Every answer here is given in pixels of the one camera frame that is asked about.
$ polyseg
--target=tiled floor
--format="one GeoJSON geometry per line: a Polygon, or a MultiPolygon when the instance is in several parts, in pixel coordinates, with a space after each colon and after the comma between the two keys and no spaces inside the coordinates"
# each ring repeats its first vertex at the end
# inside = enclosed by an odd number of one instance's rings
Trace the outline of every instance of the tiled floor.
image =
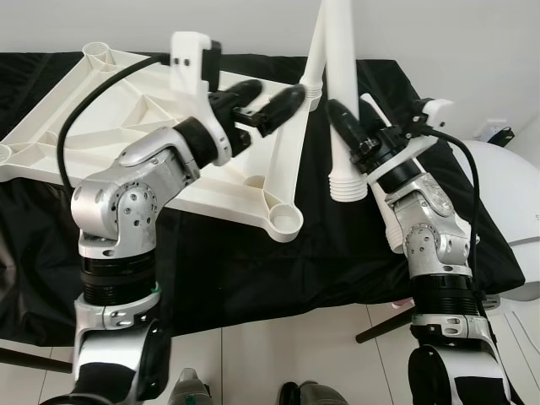
{"type": "MultiPolygon", "coordinates": [[[[168,388],[147,403],[165,405],[181,370],[193,367],[210,385],[216,404],[273,405],[285,381],[309,379],[332,386],[350,403],[410,405],[407,362],[416,341],[408,327],[361,345],[354,341],[355,334],[397,313],[388,304],[347,305],[175,337],[168,388]]],[[[537,405],[540,302],[516,313],[492,316],[492,322],[510,379],[527,405],[537,405]]],[[[0,347],[64,361],[72,355],[70,348],[6,341],[0,347]]],[[[70,375],[0,364],[2,403],[37,405],[72,387],[70,375]]]]}

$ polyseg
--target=white plastic base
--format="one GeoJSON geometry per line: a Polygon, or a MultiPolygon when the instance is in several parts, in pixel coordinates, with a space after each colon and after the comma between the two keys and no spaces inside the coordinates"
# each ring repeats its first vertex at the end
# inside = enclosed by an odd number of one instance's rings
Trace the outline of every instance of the white plastic base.
{"type": "MultiPolygon", "coordinates": [[[[83,52],[84,58],[0,143],[0,181],[26,177],[60,184],[57,134],[69,113],[96,86],[145,58],[102,43],[88,44],[83,52]]],[[[111,87],[80,116],[66,140],[72,186],[109,167],[128,144],[185,118],[170,90],[169,76],[168,67],[147,67],[111,87]]],[[[247,79],[222,72],[219,88],[247,79]]],[[[263,93],[251,103],[252,109],[288,87],[261,81],[263,93]]],[[[202,169],[201,178],[167,206],[261,227],[279,242],[294,239],[304,222],[294,205],[294,191],[313,101],[306,100],[293,118],[266,138],[243,127],[251,134],[252,146],[226,165],[202,169]]]]}

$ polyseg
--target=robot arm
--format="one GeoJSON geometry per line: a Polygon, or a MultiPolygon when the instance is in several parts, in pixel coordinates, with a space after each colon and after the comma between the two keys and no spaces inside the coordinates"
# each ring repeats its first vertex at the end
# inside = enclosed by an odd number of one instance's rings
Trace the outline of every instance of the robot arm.
{"type": "Polygon", "coordinates": [[[409,359],[414,403],[508,404],[510,383],[488,320],[478,314],[463,221],[414,161],[435,143],[422,133],[444,126],[450,102],[421,100],[402,131],[384,124],[373,99],[361,99],[360,122],[336,100],[328,102],[328,115],[351,148],[351,161],[387,194],[402,228],[416,310],[411,331],[419,343],[409,359]]]}
{"type": "Polygon", "coordinates": [[[47,404],[134,404],[165,389],[170,337],[158,317],[159,213],[200,177],[202,167],[223,165],[250,146],[249,133],[236,123],[267,136],[305,98],[301,85],[291,86],[259,111],[247,110],[262,91],[255,79],[209,94],[219,81],[219,53],[219,44],[205,35],[177,33],[171,84],[189,117],[129,145],[111,167],[82,180],[73,193],[84,285],[75,301],[76,385],[47,404]]]}

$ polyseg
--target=black wire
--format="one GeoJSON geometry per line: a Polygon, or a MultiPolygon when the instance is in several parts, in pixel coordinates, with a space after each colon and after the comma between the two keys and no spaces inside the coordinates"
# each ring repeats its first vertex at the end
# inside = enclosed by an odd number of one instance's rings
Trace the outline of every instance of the black wire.
{"type": "Polygon", "coordinates": [[[68,173],[66,172],[66,162],[65,162],[65,156],[64,156],[64,144],[66,142],[66,136],[68,135],[69,129],[73,125],[73,123],[77,120],[78,116],[82,114],[82,112],[94,102],[95,99],[97,99],[100,95],[105,93],[107,89],[109,89],[113,84],[118,83],[120,80],[126,78],[132,73],[135,73],[138,70],[141,70],[147,66],[153,65],[154,63],[162,63],[164,65],[168,65],[170,60],[170,56],[168,54],[160,54],[153,57],[148,57],[146,59],[143,59],[140,62],[134,63],[131,66],[128,66],[124,69],[122,69],[120,72],[112,76],[111,78],[108,78],[105,82],[100,84],[92,93],[88,94],[83,101],[80,102],[79,105],[75,107],[75,109],[72,111],[72,113],[67,117],[67,120],[64,122],[64,125],[62,126],[62,129],[60,130],[60,133],[58,134],[58,144],[57,144],[57,162],[58,162],[58,170],[60,171],[60,177],[62,178],[62,184],[64,187],[64,191],[66,193],[66,196],[68,198],[71,197],[73,189],[71,187],[71,184],[69,183],[69,177],[68,173]]]}
{"type": "MultiPolygon", "coordinates": [[[[433,128],[426,127],[423,131],[423,134],[425,135],[432,135],[434,137],[444,139],[448,143],[452,143],[456,145],[465,155],[467,158],[467,162],[469,163],[469,166],[471,166],[471,173],[472,173],[472,217],[471,217],[471,250],[469,252],[469,265],[471,265],[471,271],[472,271],[472,282],[473,286],[476,289],[474,291],[475,293],[475,300],[476,300],[476,306],[478,308],[478,313],[480,316],[486,318],[488,320],[488,327],[489,327],[489,335],[491,337],[491,340],[493,341],[493,344],[497,351],[499,351],[499,348],[497,348],[497,337],[495,336],[493,329],[491,327],[491,322],[488,319],[488,315],[486,314],[486,310],[483,308],[482,303],[482,295],[478,292],[478,289],[476,288],[476,234],[477,234],[477,228],[478,228],[478,212],[480,209],[480,181],[478,179],[478,170],[476,167],[476,163],[474,162],[473,154],[471,154],[471,151],[468,149],[467,145],[460,141],[457,138],[454,138],[446,133],[439,132],[433,128]]],[[[524,405],[523,401],[521,400],[520,396],[517,394],[516,389],[512,385],[510,378],[508,376],[506,377],[508,380],[508,384],[510,386],[510,396],[512,401],[516,405],[524,405]]]]}

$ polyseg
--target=table leg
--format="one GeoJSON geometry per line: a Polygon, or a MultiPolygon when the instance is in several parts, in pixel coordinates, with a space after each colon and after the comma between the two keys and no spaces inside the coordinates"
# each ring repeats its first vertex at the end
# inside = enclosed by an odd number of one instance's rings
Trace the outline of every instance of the table leg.
{"type": "Polygon", "coordinates": [[[71,374],[73,365],[64,361],[48,359],[47,357],[34,356],[20,353],[6,348],[0,348],[0,363],[6,365],[20,365],[32,369],[56,371],[58,373],[71,374]]]}
{"type": "Polygon", "coordinates": [[[371,340],[373,338],[377,338],[380,335],[384,335],[387,332],[393,331],[394,329],[398,329],[399,327],[402,327],[403,325],[407,325],[408,323],[411,323],[411,319],[413,318],[414,313],[414,307],[409,308],[408,310],[405,310],[401,314],[398,314],[394,316],[393,318],[390,318],[379,325],[375,325],[374,327],[368,329],[365,332],[360,333],[359,335],[356,335],[356,342],[363,343],[367,342],[368,340],[371,340]]]}

